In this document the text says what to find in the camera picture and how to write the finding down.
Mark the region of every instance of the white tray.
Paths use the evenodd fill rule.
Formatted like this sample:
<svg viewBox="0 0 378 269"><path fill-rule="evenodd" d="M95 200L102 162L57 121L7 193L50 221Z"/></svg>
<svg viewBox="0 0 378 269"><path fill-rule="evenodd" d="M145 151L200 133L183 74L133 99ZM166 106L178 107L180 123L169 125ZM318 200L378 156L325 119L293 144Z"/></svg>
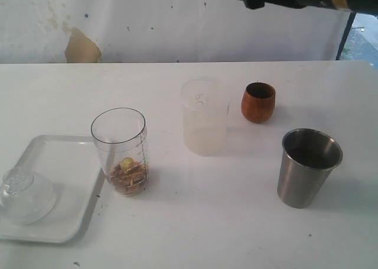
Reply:
<svg viewBox="0 0 378 269"><path fill-rule="evenodd" d="M57 202L51 212L27 226L0 216L0 239L63 243L77 234L99 178L100 163L91 137L42 135L34 138L16 166L48 177Z"/></svg>

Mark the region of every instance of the white wall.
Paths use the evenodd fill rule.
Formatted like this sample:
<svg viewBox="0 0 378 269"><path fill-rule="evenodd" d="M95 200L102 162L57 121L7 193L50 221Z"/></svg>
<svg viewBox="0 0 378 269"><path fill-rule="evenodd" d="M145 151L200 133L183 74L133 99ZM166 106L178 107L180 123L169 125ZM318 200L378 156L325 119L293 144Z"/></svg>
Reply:
<svg viewBox="0 0 378 269"><path fill-rule="evenodd" d="M347 18L235 0L0 0L0 63L64 63L73 27L102 62L329 60Z"/></svg>

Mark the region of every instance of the measuring cup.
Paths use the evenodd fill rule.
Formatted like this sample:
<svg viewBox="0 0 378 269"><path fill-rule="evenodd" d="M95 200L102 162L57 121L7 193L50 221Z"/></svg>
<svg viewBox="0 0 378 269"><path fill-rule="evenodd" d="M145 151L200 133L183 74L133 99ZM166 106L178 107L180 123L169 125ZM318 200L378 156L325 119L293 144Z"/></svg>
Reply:
<svg viewBox="0 0 378 269"><path fill-rule="evenodd" d="M226 143L229 101L216 79L194 79L181 88L186 147L202 156L218 153Z"/></svg>
<svg viewBox="0 0 378 269"><path fill-rule="evenodd" d="M91 126L107 181L124 196L142 191L147 182L146 120L132 108L115 108L97 116Z"/></svg>

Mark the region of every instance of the nuts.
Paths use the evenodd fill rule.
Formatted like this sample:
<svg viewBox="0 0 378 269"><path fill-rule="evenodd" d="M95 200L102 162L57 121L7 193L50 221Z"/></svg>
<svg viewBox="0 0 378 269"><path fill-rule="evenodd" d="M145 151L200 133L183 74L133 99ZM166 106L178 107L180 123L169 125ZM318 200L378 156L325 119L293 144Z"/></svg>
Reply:
<svg viewBox="0 0 378 269"><path fill-rule="evenodd" d="M116 191L122 195L130 195L140 191L147 179L148 166L134 161L133 158L124 158L110 172L110 182Z"/></svg>

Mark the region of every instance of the clear plastic cup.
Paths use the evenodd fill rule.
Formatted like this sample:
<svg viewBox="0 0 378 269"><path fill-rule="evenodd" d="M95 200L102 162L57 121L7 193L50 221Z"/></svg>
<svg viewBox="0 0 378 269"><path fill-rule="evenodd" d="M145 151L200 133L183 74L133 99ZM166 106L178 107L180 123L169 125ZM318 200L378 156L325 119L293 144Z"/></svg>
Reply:
<svg viewBox="0 0 378 269"><path fill-rule="evenodd" d="M56 203L54 186L34 171L15 167L0 187L0 211L14 225L29 225L45 217Z"/></svg>
<svg viewBox="0 0 378 269"><path fill-rule="evenodd" d="M143 190L148 175L146 120L131 108L115 108L97 116L91 126L107 181L124 196Z"/></svg>
<svg viewBox="0 0 378 269"><path fill-rule="evenodd" d="M183 133L187 148L202 156L223 149L226 142L229 100L216 79L194 79L181 88Z"/></svg>

